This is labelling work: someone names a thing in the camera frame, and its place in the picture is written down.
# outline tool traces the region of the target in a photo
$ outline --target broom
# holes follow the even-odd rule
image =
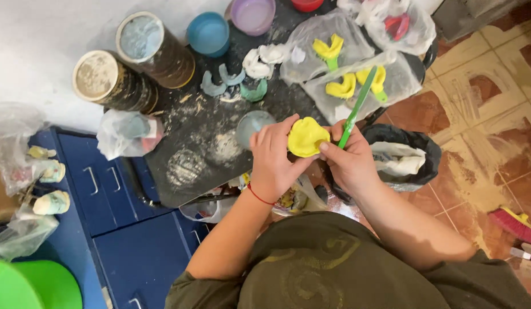
[[[528,221],[529,216],[527,214],[517,215],[508,207],[501,206],[489,213],[489,217],[505,231],[524,242],[531,243],[531,224]]]

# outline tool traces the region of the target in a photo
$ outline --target green spatula handle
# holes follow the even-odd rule
[[[353,130],[353,127],[357,122],[357,112],[361,108],[361,105],[363,105],[363,102],[365,102],[366,95],[370,90],[370,86],[372,86],[372,81],[374,80],[376,71],[378,71],[378,67],[373,66],[372,70],[370,70],[369,75],[366,77],[366,81],[363,84],[363,87],[359,90],[357,101],[355,102],[355,106],[353,106],[353,109],[351,110],[350,116],[347,118],[346,123],[344,123],[344,134],[342,134],[342,138],[338,142],[338,147],[342,149],[344,149],[344,147],[346,146],[347,140],[351,135],[351,130]]]

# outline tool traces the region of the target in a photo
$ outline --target fingernail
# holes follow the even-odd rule
[[[322,142],[319,145],[319,149],[321,149],[322,151],[327,151],[329,149],[329,144],[327,142]]]

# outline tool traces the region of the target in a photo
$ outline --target red string bracelet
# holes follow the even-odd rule
[[[250,186],[250,183],[248,183],[248,185],[246,185],[248,187],[248,189],[250,189],[250,192],[252,192],[252,194],[254,194],[254,196],[256,197],[256,199],[260,200],[262,203],[266,203],[267,205],[271,205],[271,206],[275,206],[275,203],[268,203],[262,199],[260,199],[259,196],[256,195],[256,193],[254,193],[254,191],[252,191],[252,187]]]

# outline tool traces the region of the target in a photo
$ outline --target plastic bag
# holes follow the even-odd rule
[[[388,51],[378,56],[357,63],[353,66],[345,67],[336,72],[326,74],[314,80],[310,80],[303,89],[315,101],[315,105],[321,111],[325,119],[331,124],[347,118],[355,101],[359,95],[361,85],[357,83],[353,97],[348,100],[333,97],[325,91],[325,86],[331,81],[342,82],[342,75],[345,73],[356,73],[360,70],[371,68],[372,66],[384,66],[386,69],[386,80],[384,91],[388,97],[385,103],[379,102],[374,94],[369,91],[365,102],[361,105],[357,113],[357,120],[362,120],[380,107],[388,107],[401,100],[404,100],[422,89],[422,86],[405,57],[394,51]]]
[[[143,157],[159,144],[164,127],[159,119],[139,112],[108,110],[97,131],[97,148],[107,160]]]
[[[299,24],[290,34],[285,46],[292,54],[280,68],[281,78],[287,83],[304,82],[318,74],[328,72],[326,63],[313,50],[313,41],[320,39],[330,44],[330,37],[336,33],[344,39],[344,45],[338,57],[338,67],[351,66],[354,63],[374,56],[374,49],[366,43],[359,27],[353,19],[341,9],[329,14],[311,17]],[[296,56],[303,51],[303,60]]]
[[[44,119],[28,104],[0,103],[0,173],[9,196],[29,186],[45,169],[27,156],[28,140],[42,129]]]
[[[236,200],[236,197],[232,197],[215,202],[183,205],[179,211],[184,217],[193,221],[219,223]]]
[[[296,209],[285,208],[282,205],[279,205],[279,203],[275,203],[275,206],[273,207],[274,213],[287,217],[298,214],[301,211],[325,211],[327,209],[326,204],[313,189],[313,185],[311,185],[311,180],[308,175],[300,175],[292,185],[291,189],[295,191],[297,199],[299,199],[299,202],[302,202],[303,205]]]
[[[54,216],[34,214],[23,205],[11,218],[8,228],[0,233],[0,259],[11,261],[32,255],[58,225]]]
[[[370,145],[377,171],[392,176],[416,175],[426,162],[426,153],[406,144],[376,142]]]
[[[363,130],[363,136],[369,144],[393,142],[421,149],[426,154],[426,162],[415,175],[394,177],[379,172],[380,179],[395,191],[416,191],[437,176],[441,161],[441,148],[424,133],[399,129],[389,124],[373,124]]]
[[[433,19],[412,0],[341,0],[338,6],[348,13],[358,13],[356,22],[364,25],[371,39],[384,51],[392,49],[420,55],[427,51],[437,32]],[[390,20],[402,17],[408,30],[398,40],[386,30]],[[395,22],[393,32],[399,22]]]

